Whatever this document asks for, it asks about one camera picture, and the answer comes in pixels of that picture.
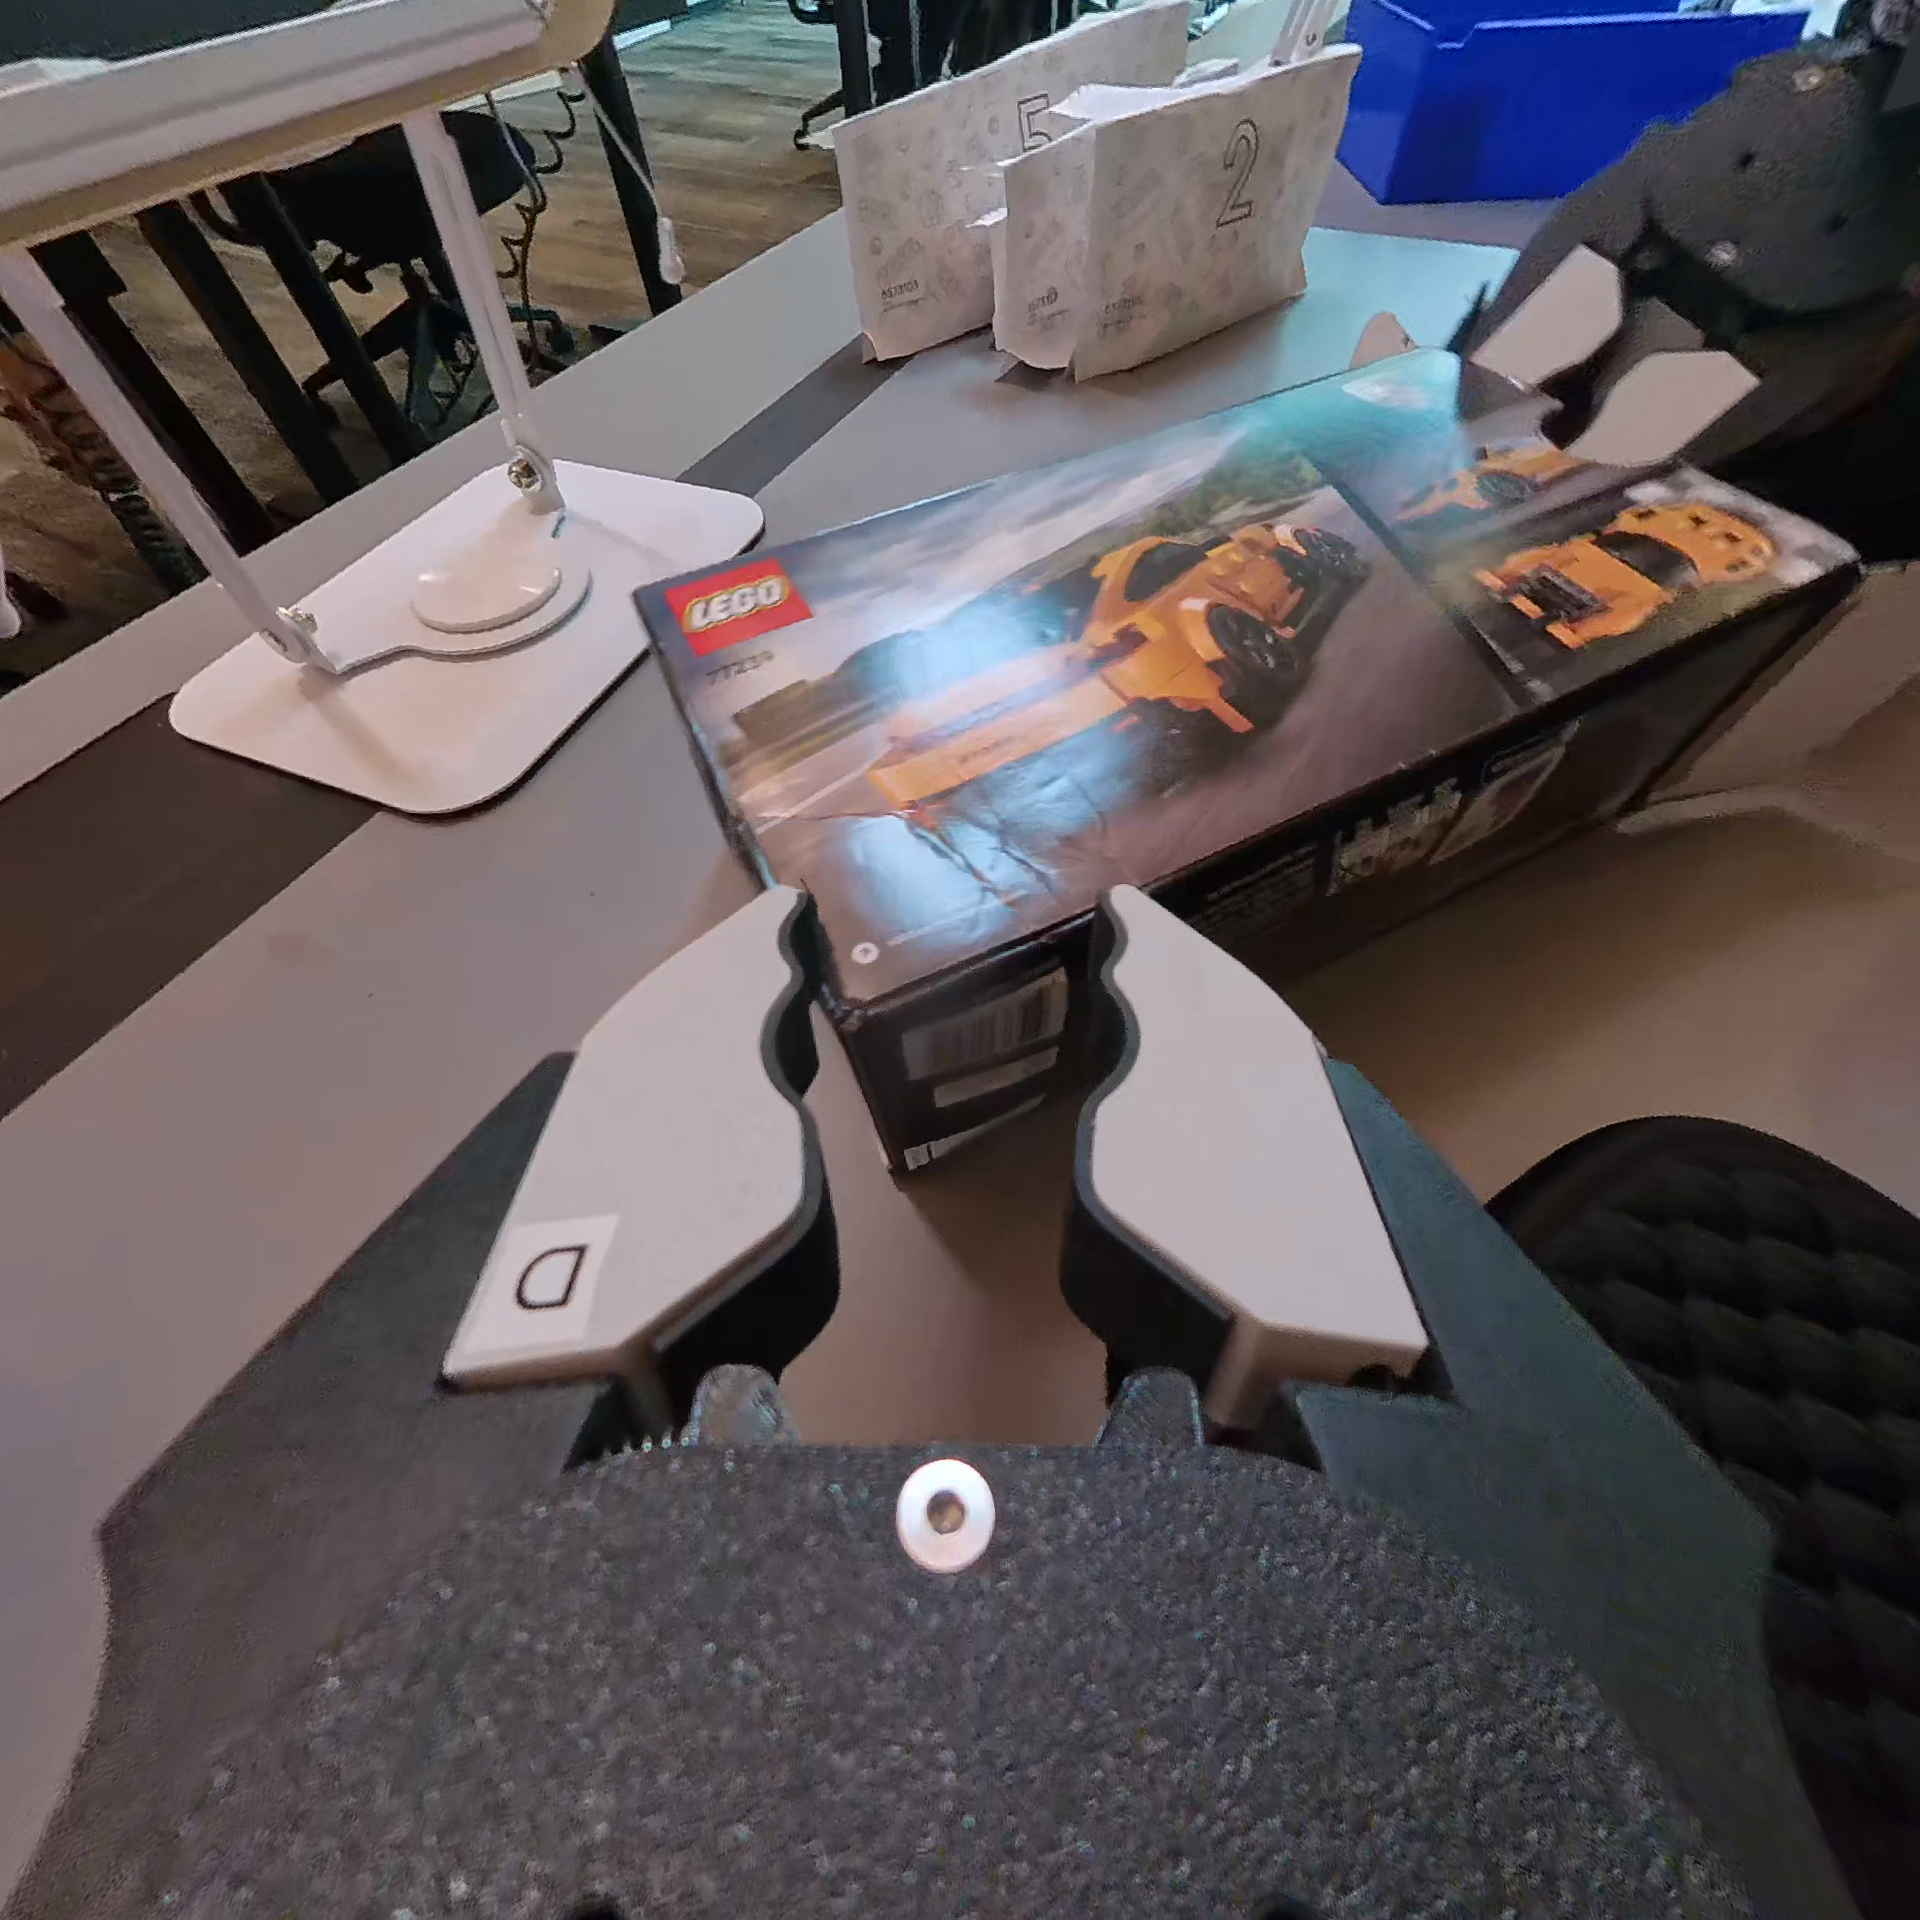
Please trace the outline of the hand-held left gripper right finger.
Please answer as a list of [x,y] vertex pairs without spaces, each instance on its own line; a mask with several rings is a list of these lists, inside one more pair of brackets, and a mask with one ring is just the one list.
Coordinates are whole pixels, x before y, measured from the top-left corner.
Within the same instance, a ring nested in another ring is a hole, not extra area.
[[1413,1379],[1427,1328],[1308,1021],[1134,883],[1097,904],[1089,1008],[1060,1282],[1109,1387],[1172,1371],[1251,1431],[1293,1382]]

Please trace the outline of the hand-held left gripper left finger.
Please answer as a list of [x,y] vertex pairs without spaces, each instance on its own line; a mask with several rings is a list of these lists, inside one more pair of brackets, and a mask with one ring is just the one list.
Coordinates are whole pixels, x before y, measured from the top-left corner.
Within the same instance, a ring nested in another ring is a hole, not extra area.
[[458,1391],[612,1382],[684,1428],[725,1367],[778,1379],[835,1309],[803,1095],[818,924],[774,883],[588,1029],[441,1357]]

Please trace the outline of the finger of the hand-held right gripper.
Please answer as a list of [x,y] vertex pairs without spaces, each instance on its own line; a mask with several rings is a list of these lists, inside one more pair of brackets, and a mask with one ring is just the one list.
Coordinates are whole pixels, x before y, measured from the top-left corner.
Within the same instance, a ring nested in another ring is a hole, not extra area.
[[1649,351],[1613,380],[1566,452],[1588,466],[1656,467],[1757,385],[1759,378],[1721,348]]
[[1603,397],[1617,383],[1620,268],[1576,246],[1476,348],[1476,368],[1553,397]]

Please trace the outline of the white brick-print paper bag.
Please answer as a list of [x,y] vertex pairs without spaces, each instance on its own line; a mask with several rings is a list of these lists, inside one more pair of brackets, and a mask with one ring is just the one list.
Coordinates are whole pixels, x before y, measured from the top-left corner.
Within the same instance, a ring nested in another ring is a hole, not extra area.
[[1118,372],[1115,343],[1100,338],[1097,127],[1075,125],[1004,159],[998,180],[1002,211],[988,226],[994,346],[1074,380]]
[[1047,143],[1041,113],[1085,84],[1169,84],[1187,1],[1094,12],[968,73],[846,117],[830,137],[867,359],[986,328],[1000,168]]
[[1040,363],[1127,372],[1295,299],[1359,61],[1337,42],[1212,79],[1068,94],[1077,218]]

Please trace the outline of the black toy car box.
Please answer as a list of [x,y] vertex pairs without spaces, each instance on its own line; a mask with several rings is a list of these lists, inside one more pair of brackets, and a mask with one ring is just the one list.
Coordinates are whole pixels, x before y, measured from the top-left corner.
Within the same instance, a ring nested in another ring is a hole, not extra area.
[[1084,1071],[1107,891],[1310,971],[1642,804],[1855,595],[1549,406],[1411,348],[636,589],[893,1174]]

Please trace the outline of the grey desk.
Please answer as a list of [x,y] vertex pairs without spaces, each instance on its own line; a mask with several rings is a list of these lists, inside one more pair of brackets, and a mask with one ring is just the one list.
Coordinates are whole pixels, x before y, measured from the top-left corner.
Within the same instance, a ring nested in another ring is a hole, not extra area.
[[[546,383],[581,461],[755,493],[772,542],[1439,339],[1504,250],[1316,229],[1295,306],[1107,383],[980,339],[881,372],[838,215]],[[638,668],[462,820],[176,739],[242,636],[193,588],[3,698],[3,1894],[104,1650],[93,1531],[546,1054],[752,893]],[[1915,682],[1759,796],[1573,840],[1287,999],[1479,1191],[1699,1114],[1915,1207]]]

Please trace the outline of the blue plastic storage bin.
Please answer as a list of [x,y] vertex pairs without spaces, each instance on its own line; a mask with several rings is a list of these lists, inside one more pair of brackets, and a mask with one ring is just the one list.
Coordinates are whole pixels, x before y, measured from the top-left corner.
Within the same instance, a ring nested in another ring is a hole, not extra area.
[[1353,1],[1339,166],[1377,203],[1544,201],[1684,122],[1811,3]]

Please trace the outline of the white metal book stand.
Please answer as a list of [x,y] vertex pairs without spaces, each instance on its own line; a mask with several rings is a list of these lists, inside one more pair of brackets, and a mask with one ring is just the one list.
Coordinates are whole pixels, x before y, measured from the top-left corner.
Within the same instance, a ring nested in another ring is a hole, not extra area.
[[1201,78],[1295,64],[1335,43],[1350,1],[1191,3],[1185,66]]
[[[647,651],[638,588],[740,557],[747,496],[550,454],[515,328],[441,107],[584,51],[371,43],[313,51],[244,32],[130,59],[3,66],[3,306],[153,496],[250,636],[181,684],[167,720],[203,747],[414,817],[513,787]],[[503,452],[299,601],[220,526],[56,292],[35,243],[396,125],[476,339]]]

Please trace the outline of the black office chair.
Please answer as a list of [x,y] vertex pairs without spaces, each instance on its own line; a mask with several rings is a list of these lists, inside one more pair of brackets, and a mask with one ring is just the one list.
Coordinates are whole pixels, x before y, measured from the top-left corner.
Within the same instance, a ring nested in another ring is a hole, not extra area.
[[[564,372],[580,359],[580,339],[555,309],[531,299],[529,283],[535,229],[550,206],[546,182],[564,161],[561,140],[548,134],[550,157],[540,159],[494,106],[446,107],[441,123],[476,210],[515,215],[515,231],[500,239],[505,264],[495,278],[523,368],[534,380]],[[356,346],[374,365],[399,356],[397,401],[415,428],[434,433],[452,425],[478,372],[478,348],[403,134],[363,134],[271,173],[268,186],[324,282],[370,296],[375,274],[396,274],[397,303],[362,329]]]

